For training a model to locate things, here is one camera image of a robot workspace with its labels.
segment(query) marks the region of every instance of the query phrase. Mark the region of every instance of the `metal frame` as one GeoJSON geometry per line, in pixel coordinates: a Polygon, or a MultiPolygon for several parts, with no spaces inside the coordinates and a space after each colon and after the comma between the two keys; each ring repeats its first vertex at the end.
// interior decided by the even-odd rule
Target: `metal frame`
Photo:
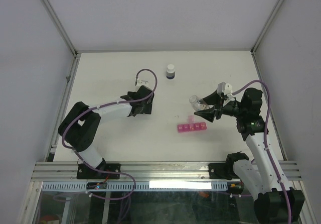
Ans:
{"type": "Polygon", "coordinates": [[[57,28],[57,31],[65,41],[67,47],[71,51],[71,53],[76,56],[77,55],[77,50],[75,49],[74,45],[72,44],[70,38],[67,35],[67,32],[63,25],[61,24],[61,21],[59,20],[56,12],[54,11],[53,7],[51,6],[49,0],[41,0],[44,8],[46,9],[48,15],[50,16],[51,20],[53,21],[54,25],[57,28]]]}
{"type": "MultiPolygon", "coordinates": [[[[204,162],[120,162],[121,171],[132,175],[137,181],[150,180],[188,180],[188,181],[209,181],[210,163],[225,163],[224,161],[204,162]]],[[[295,161],[280,161],[284,174],[289,180],[301,180],[301,175],[295,161]]],[[[75,181],[78,171],[77,162],[37,162],[31,181],[75,181]]],[[[120,176],[119,181],[131,181],[130,178],[120,176]]]]}
{"type": "Polygon", "coordinates": [[[69,199],[70,201],[65,203],[64,212],[61,218],[61,224],[74,223],[76,216],[78,195],[74,195],[72,198],[67,197],[66,199],[69,199]]]}
{"type": "Polygon", "coordinates": [[[112,52],[208,52],[208,51],[250,51],[251,48],[187,48],[187,49],[127,49],[127,50],[78,50],[78,53],[112,53],[112,52]]]}
{"type": "Polygon", "coordinates": [[[33,223],[35,213],[37,211],[38,201],[40,199],[42,185],[42,181],[30,182],[27,196],[25,197],[25,201],[23,204],[23,209],[18,218],[19,224],[33,223]]]}
{"type": "MultiPolygon", "coordinates": [[[[106,192],[105,197],[110,198],[110,192],[106,192]]],[[[106,223],[106,224],[107,224],[108,215],[109,215],[109,203],[110,203],[110,200],[105,200],[104,214],[102,216],[102,223],[106,223]]]]}
{"type": "Polygon", "coordinates": [[[59,107],[59,110],[58,110],[58,113],[57,113],[57,117],[56,117],[56,123],[55,123],[55,126],[54,126],[53,130],[52,130],[52,134],[51,134],[51,138],[50,138],[47,154],[45,155],[45,157],[43,159],[44,161],[47,160],[49,153],[52,152],[52,149],[54,149],[53,152],[55,152],[55,149],[57,148],[57,142],[58,142],[58,138],[59,138],[59,136],[58,136],[58,127],[59,127],[59,124],[64,119],[64,116],[65,116],[65,113],[66,113],[69,97],[70,97],[70,94],[71,94],[71,89],[72,89],[72,86],[74,84],[77,68],[78,68],[78,65],[79,65],[80,56],[81,56],[81,54],[77,54],[74,57],[74,59],[72,61],[72,64],[70,66],[69,73],[66,76],[66,80],[67,80],[66,87],[65,87],[65,90],[64,90],[64,92],[62,94],[60,107],[59,107]]]}
{"type": "Polygon", "coordinates": [[[267,18],[266,23],[264,24],[264,27],[262,29],[262,31],[260,32],[260,35],[258,36],[251,52],[256,52],[256,50],[258,49],[259,45],[261,44],[265,34],[267,33],[268,29],[270,28],[273,20],[275,19],[277,13],[279,12],[281,6],[283,5],[285,0],[277,0],[275,6],[273,7],[269,17],[267,18]]]}

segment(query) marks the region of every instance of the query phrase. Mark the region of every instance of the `small bottle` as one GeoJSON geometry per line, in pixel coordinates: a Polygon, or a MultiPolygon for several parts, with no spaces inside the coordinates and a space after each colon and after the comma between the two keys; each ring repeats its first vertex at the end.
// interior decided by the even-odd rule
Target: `small bottle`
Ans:
{"type": "Polygon", "coordinates": [[[195,111],[201,111],[210,108],[202,98],[199,98],[196,95],[190,97],[190,103],[195,111]]]}
{"type": "Polygon", "coordinates": [[[166,77],[168,79],[173,79],[175,77],[175,66],[173,64],[167,65],[166,77]]]}

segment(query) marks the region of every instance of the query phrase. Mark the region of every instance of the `glass panel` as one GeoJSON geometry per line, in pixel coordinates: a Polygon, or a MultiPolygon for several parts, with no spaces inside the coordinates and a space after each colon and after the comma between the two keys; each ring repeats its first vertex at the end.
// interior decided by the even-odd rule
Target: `glass panel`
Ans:
{"type": "MultiPolygon", "coordinates": [[[[127,192],[95,194],[115,198],[127,192]]],[[[252,197],[230,198],[225,192],[137,191],[123,201],[106,201],[85,193],[45,191],[40,200],[35,223],[41,224],[258,223],[252,197]]]]}

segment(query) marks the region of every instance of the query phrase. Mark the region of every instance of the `white panel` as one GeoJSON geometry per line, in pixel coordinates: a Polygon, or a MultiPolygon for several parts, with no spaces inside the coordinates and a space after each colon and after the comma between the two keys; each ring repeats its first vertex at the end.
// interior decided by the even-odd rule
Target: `white panel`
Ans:
{"type": "Polygon", "coordinates": [[[0,219],[16,223],[72,57],[40,0],[0,0],[0,219]]]}
{"type": "Polygon", "coordinates": [[[211,182],[173,181],[173,180],[151,180],[150,188],[174,188],[174,189],[212,189],[211,182]]]}
{"type": "Polygon", "coordinates": [[[77,50],[249,50],[277,0],[49,1],[77,50]]]}
{"type": "MultiPolygon", "coordinates": [[[[158,76],[152,114],[119,118],[99,126],[93,145],[106,161],[218,161],[238,151],[253,158],[236,129],[235,118],[223,116],[213,123],[207,122],[205,131],[177,131],[177,124],[186,123],[194,112],[189,103],[193,94],[205,97],[222,81],[238,90],[257,79],[249,51],[84,53],[67,111],[78,101],[95,105],[135,90],[134,78],[142,68],[150,68],[158,76]],[[176,68],[173,80],[166,78],[169,63],[176,68]]],[[[153,88],[152,74],[143,72],[139,77],[149,81],[153,88]]],[[[264,102],[262,114],[266,110],[264,102]]],[[[205,120],[195,116],[195,122],[205,120]]],[[[272,123],[268,126],[275,153],[282,159],[272,123]]],[[[54,160],[77,161],[78,158],[60,140],[54,160]]]]}
{"type": "Polygon", "coordinates": [[[258,52],[281,141],[321,221],[321,0],[286,0],[258,52]]]}

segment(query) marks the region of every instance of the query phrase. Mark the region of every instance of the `orange object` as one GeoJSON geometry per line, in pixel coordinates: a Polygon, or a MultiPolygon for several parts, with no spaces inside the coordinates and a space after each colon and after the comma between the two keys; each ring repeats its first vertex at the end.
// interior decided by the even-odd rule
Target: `orange object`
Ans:
{"type": "Polygon", "coordinates": [[[207,192],[203,192],[203,191],[199,191],[199,195],[204,198],[207,198],[210,196],[207,192]]]}
{"type": "Polygon", "coordinates": [[[107,175],[107,177],[106,177],[106,179],[104,180],[103,183],[105,183],[108,180],[108,178],[109,178],[109,174],[107,175]]]}
{"type": "Polygon", "coordinates": [[[45,215],[39,219],[39,224],[47,224],[48,222],[54,222],[55,220],[59,221],[59,217],[56,215],[45,215]]]}

